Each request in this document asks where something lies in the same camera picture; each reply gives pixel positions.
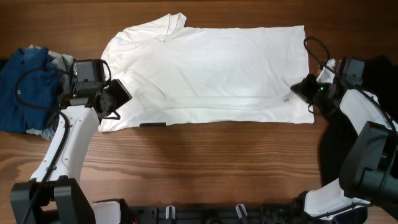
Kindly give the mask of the white polo shirt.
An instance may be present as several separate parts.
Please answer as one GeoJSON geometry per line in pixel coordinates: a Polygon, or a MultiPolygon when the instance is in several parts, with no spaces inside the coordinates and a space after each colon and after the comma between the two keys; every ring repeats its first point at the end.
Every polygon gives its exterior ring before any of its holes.
{"type": "Polygon", "coordinates": [[[309,73],[303,26],[195,28],[181,14],[128,27],[102,59],[132,98],[101,132],[147,123],[312,123],[291,91],[309,73]]]}

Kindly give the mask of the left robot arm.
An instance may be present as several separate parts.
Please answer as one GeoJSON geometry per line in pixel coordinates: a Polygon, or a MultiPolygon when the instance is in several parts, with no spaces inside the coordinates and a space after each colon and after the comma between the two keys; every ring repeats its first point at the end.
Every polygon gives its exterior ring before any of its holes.
{"type": "Polygon", "coordinates": [[[76,82],[55,113],[57,130],[27,182],[14,184],[10,201],[17,223],[134,223],[123,199],[89,203],[79,181],[91,139],[104,119],[119,120],[118,108],[132,96],[113,79],[106,61],[76,62],[76,82]]]}

